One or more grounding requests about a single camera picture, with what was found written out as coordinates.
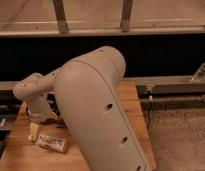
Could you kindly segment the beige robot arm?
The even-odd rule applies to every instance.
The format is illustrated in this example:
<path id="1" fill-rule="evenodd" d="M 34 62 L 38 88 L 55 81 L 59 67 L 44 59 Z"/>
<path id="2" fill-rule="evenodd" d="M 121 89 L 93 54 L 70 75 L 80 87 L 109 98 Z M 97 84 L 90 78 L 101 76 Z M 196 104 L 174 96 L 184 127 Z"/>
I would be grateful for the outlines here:
<path id="1" fill-rule="evenodd" d="M 30 75 L 13 94 L 27 103 L 31 119 L 43 120 L 49 109 L 43 96 L 52 92 L 91 171 L 152 171 L 117 95 L 125 69 L 123 55 L 102 46 L 45 76 Z"/>

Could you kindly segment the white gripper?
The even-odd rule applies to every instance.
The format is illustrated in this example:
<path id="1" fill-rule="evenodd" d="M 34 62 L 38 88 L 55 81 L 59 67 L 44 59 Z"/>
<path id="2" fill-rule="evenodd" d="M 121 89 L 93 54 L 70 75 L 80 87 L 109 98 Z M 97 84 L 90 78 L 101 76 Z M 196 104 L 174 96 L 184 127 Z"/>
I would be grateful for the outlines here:
<path id="1" fill-rule="evenodd" d="M 29 139 L 35 142 L 39 135 L 40 125 L 51 118 L 52 109 L 46 101 L 34 101 L 28 104 L 28 114 L 31 121 Z"/>

